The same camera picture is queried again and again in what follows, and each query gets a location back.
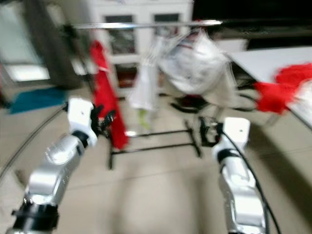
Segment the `blue mat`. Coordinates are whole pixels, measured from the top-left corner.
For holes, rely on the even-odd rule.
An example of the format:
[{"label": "blue mat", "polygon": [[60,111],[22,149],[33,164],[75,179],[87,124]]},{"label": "blue mat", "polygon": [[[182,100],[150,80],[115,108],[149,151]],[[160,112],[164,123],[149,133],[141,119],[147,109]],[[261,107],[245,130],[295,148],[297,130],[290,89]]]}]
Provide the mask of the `blue mat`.
[{"label": "blue mat", "polygon": [[65,102],[66,92],[57,88],[36,89],[17,95],[10,108],[10,114],[61,105]]}]

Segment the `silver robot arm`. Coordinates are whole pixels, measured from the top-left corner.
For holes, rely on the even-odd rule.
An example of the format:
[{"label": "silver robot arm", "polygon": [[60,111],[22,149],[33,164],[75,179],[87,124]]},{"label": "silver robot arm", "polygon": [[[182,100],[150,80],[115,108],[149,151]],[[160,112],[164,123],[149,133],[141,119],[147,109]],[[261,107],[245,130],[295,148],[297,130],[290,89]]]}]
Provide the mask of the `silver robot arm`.
[{"label": "silver robot arm", "polygon": [[[243,151],[249,137],[250,122],[244,118],[225,118],[225,132]],[[245,161],[229,139],[221,134],[220,142],[212,148],[220,165],[219,186],[224,197],[227,229],[230,234],[264,234],[263,201],[258,195],[256,181]]]},{"label": "silver robot arm", "polygon": [[[95,146],[97,142],[101,129],[97,117],[100,109],[80,98],[69,100],[71,133],[62,136],[44,153],[42,164],[30,176],[20,209],[12,213],[16,221],[7,234],[50,234],[56,228],[58,205],[70,176],[79,165],[85,148]],[[113,120],[113,115],[105,118],[104,127]]]}]

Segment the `red towel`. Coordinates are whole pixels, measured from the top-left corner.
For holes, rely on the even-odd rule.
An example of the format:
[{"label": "red towel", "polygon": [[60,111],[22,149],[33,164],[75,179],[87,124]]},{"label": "red towel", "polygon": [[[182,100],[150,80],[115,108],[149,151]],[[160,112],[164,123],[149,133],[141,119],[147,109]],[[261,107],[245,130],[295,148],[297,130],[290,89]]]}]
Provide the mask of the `red towel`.
[{"label": "red towel", "polygon": [[94,92],[94,102],[96,106],[104,106],[99,117],[105,117],[111,110],[116,111],[116,118],[111,126],[112,143],[115,148],[122,149],[128,143],[128,137],[125,133],[126,128],[121,117],[117,99],[115,98],[114,91],[107,77],[106,72],[109,71],[109,69],[103,52],[104,48],[99,41],[95,41],[91,45],[91,56],[99,68],[95,80],[97,88]]},{"label": "red towel", "polygon": [[312,63],[292,65],[279,71],[276,83],[257,82],[256,90],[261,94],[258,110],[282,114],[292,102],[301,83],[312,79]]}]

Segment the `black metal frame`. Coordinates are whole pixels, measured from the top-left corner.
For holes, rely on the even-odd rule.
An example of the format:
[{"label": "black metal frame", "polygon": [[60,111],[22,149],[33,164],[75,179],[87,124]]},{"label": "black metal frame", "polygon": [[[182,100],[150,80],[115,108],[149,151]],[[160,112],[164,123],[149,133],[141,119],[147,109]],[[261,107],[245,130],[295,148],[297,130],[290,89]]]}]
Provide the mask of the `black metal frame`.
[{"label": "black metal frame", "polygon": [[176,133],[188,133],[191,142],[181,143],[181,144],[172,144],[172,145],[162,145],[162,146],[155,146],[155,147],[141,148],[141,149],[134,149],[134,150],[121,150],[121,151],[117,151],[117,152],[114,151],[114,147],[112,144],[112,135],[109,133],[108,139],[110,141],[110,151],[109,151],[109,158],[108,158],[108,168],[110,170],[113,169],[114,156],[115,155],[135,153],[135,152],[141,152],[141,151],[147,151],[147,150],[159,150],[159,149],[166,149],[166,148],[173,148],[173,147],[189,146],[189,145],[194,147],[196,154],[197,154],[197,157],[201,157],[201,150],[196,143],[196,140],[195,140],[195,137],[193,134],[193,129],[189,126],[189,123],[187,120],[184,121],[184,125],[186,127],[185,130],[150,133],[150,134],[140,134],[140,135],[131,136],[130,138],[149,137],[149,136],[156,136],[156,135],[176,134]]}]

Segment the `white table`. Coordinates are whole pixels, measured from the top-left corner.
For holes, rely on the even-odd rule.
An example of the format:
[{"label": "white table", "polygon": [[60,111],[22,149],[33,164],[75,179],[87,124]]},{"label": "white table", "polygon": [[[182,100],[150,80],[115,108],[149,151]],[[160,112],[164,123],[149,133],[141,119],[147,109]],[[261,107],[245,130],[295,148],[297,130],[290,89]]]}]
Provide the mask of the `white table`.
[{"label": "white table", "polygon": [[[312,47],[251,50],[228,55],[256,81],[274,83],[274,77],[280,68],[312,62]],[[312,116],[299,102],[289,104],[288,108],[312,130]]]}]

